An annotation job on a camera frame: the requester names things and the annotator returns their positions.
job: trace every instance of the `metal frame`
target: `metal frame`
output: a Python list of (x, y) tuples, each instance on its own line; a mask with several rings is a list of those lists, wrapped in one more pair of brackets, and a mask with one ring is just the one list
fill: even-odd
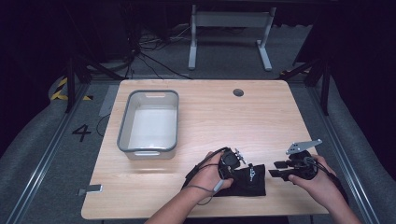
[(375, 210), (367, 197), (364, 187), (355, 172), (355, 169), (350, 162), (343, 145), (338, 138), (338, 135), (332, 125), (330, 118), (322, 111), (321, 102), (319, 100), (318, 93), (313, 87), (307, 88), (309, 96), (314, 103), (314, 106), (320, 115), (320, 118), (332, 140), (332, 146), (334, 149), (334, 155), (340, 163), (341, 169), (346, 176), (346, 181), (355, 197), (356, 203), (358, 204), (361, 214), (364, 218), (365, 223), (380, 223), (379, 219), (375, 213)]
[(73, 118), (74, 114), (78, 109), (79, 103), (82, 101), (85, 93), (89, 88), (89, 84), (82, 83), (77, 92), (77, 100), (75, 101), (75, 106), (70, 108), (69, 113), (65, 113), (64, 117), (59, 124), (58, 129), (53, 135), (49, 146), (47, 147), (44, 155), (41, 158), (41, 161), (33, 171), (29, 182), (27, 183), (21, 197), (18, 199), (17, 204), (14, 206), (10, 216), (6, 223), (21, 223), (22, 219), (27, 212), (30, 203), (32, 202), (35, 194), (37, 193), (48, 169), (50, 168), (50, 164), (54, 159), (58, 148), (61, 145), (62, 137), (64, 136), (64, 132), (70, 123), (71, 118)]
[(276, 8), (272, 7), (269, 12), (215, 12), (197, 11), (196, 5), (192, 6), (191, 12), (191, 47), (189, 69), (195, 69), (197, 54), (197, 26), (220, 26), (220, 27), (257, 27), (264, 28), (261, 40), (257, 40), (257, 48), (262, 56), (265, 71), (272, 71), (272, 65), (268, 58), (265, 44), (271, 30)]

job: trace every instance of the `metal bracket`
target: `metal bracket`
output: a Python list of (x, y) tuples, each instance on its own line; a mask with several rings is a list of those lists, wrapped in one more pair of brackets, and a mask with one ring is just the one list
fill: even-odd
[(87, 193), (98, 193), (102, 192), (103, 186), (102, 185), (89, 185), (86, 189), (79, 189), (77, 192), (77, 196), (82, 196)]
[(235, 154), (236, 154), (236, 157), (238, 157), (238, 159), (239, 159), (240, 161), (242, 161), (244, 164), (247, 163), (247, 161), (245, 161), (245, 158), (243, 157), (243, 155), (241, 154), (241, 152), (239, 152), (238, 148), (235, 149)]
[(299, 153), (302, 151), (305, 151), (311, 147), (317, 146), (319, 144), (321, 144), (322, 141), (320, 139), (316, 140), (316, 141), (311, 141), (311, 142), (298, 142), (298, 143), (293, 143), (291, 144), (291, 146), (289, 147), (289, 149), (286, 151), (286, 155), (291, 155), (291, 154), (295, 154), (295, 153)]

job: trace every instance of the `metal rail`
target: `metal rail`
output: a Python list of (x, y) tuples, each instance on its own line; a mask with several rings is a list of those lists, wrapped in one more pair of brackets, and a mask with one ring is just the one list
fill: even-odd
[(323, 124), (329, 133), (330, 138), (332, 139), (332, 146), (334, 148), (335, 157), (340, 163), (341, 169), (346, 176), (346, 181), (349, 187), (352, 190), (353, 196), (356, 199), (359, 209), (363, 215), (365, 223), (380, 223), (378, 217), (376, 216), (375, 210), (371, 205), (369, 199), (367, 198), (366, 192), (364, 191), (363, 185), (361, 184), (361, 180), (357, 176), (355, 170), (353, 169), (352, 164), (350, 163), (349, 158), (341, 144), (340, 139), (335, 132), (335, 129), (332, 125), (332, 121), (328, 116), (323, 114), (323, 111), (320, 107), (319, 95), (315, 91), (314, 88), (307, 88), (309, 96), (315, 105), (315, 108), (320, 115)]
[(26, 214), (27, 209), (29, 208), (30, 203), (32, 202), (35, 194), (37, 193), (38, 188), (40, 187), (41, 182), (43, 181), (48, 169), (50, 168), (50, 164), (53, 158), (56, 155), (56, 152), (61, 144), (61, 139), (64, 135), (64, 132), (71, 120), (73, 118), (79, 103), (82, 101), (83, 96), (87, 92), (89, 84), (81, 84), (80, 88), (78, 88), (77, 100), (75, 105), (71, 108), (69, 113), (64, 114), (64, 117), (61, 120), (61, 123), (53, 135), (49, 145), (44, 152), (40, 162), (38, 163), (35, 171), (29, 179), (21, 197), (18, 202), (14, 206), (10, 216), (6, 223), (21, 223), (23, 216)]

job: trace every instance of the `round hole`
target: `round hole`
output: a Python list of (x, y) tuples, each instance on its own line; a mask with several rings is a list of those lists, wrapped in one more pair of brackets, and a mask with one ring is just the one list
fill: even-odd
[(244, 95), (244, 91), (242, 91), (242, 90), (240, 90), (240, 89), (235, 89), (235, 90), (233, 90), (233, 94), (234, 94), (235, 96), (241, 97), (241, 96)]

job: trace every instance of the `forearm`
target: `forearm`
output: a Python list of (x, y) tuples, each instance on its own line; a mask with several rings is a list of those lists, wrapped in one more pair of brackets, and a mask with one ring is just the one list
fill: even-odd
[(347, 205), (346, 202), (334, 203), (327, 208), (332, 217), (332, 220), (336, 224), (348, 223), (348, 224), (360, 224), (361, 222), (353, 213), (352, 209)]
[(187, 188), (158, 210), (146, 223), (183, 223), (192, 208), (202, 199), (201, 189)]

